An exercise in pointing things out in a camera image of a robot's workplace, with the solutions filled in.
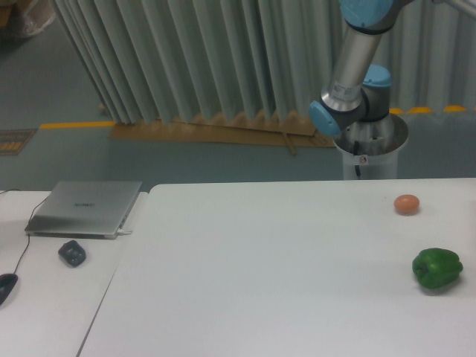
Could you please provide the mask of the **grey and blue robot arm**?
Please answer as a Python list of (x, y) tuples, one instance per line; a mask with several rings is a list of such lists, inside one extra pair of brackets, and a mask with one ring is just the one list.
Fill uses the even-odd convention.
[[(335, 136), (357, 120), (380, 120), (389, 108), (407, 112), (425, 107), (443, 112), (459, 106), (475, 110), (475, 2), (474, 1), (337, 1), (344, 37), (329, 79), (309, 118), (323, 135)], [(388, 69), (373, 64), (384, 34), (397, 24), (403, 47), (390, 55), (399, 70), (395, 98), (377, 102), (364, 91), (369, 86), (388, 94)]]

